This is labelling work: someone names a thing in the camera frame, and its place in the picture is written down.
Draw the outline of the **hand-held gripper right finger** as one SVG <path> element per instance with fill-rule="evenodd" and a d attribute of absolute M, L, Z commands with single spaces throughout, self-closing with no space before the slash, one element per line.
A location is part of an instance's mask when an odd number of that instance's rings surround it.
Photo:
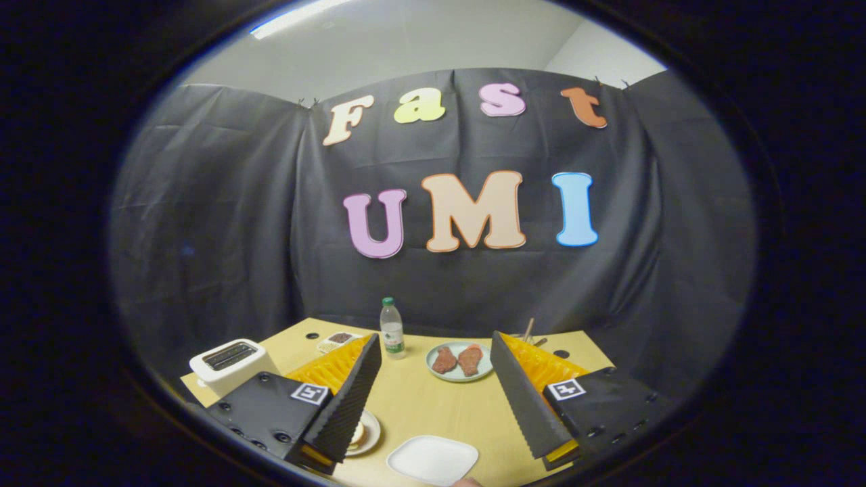
<path fill-rule="evenodd" d="M 587 372 L 494 332 L 490 360 L 532 456 L 545 469 L 608 457 L 663 422 L 668 396 L 621 372 Z"/>

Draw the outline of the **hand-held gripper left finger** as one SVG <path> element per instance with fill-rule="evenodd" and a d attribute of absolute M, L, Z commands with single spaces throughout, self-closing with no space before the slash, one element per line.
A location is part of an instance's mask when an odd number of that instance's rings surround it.
<path fill-rule="evenodd" d="M 256 372 L 205 410 L 266 453 L 331 474 L 346 457 L 381 364 L 380 336 L 371 333 L 287 375 Z"/>

